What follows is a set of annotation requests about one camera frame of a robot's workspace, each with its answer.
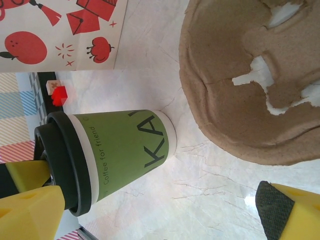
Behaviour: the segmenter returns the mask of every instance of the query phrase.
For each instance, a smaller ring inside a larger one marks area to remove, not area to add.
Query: red tassel illustration
[[[52,26],[56,25],[60,18],[62,17],[59,13],[53,11],[52,9],[37,3],[36,0],[0,0],[0,21],[2,21],[5,18],[7,9],[16,8],[22,5],[25,5],[27,3],[30,3],[32,6],[38,6],[39,9],[42,10],[42,12],[46,15],[46,17],[49,19]]]

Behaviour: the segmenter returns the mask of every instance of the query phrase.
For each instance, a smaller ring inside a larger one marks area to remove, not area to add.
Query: marble countertop
[[[101,200],[79,222],[99,240],[265,240],[260,181],[320,193],[320,160],[263,166],[210,142],[179,79],[187,0],[129,0],[114,70],[58,72],[68,114],[160,110],[177,133],[174,157]]]

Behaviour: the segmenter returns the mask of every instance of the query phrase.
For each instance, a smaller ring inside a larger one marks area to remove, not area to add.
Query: striped cloth
[[[0,164],[32,160],[40,116],[28,77],[0,73]],[[79,240],[75,230],[59,240]]]

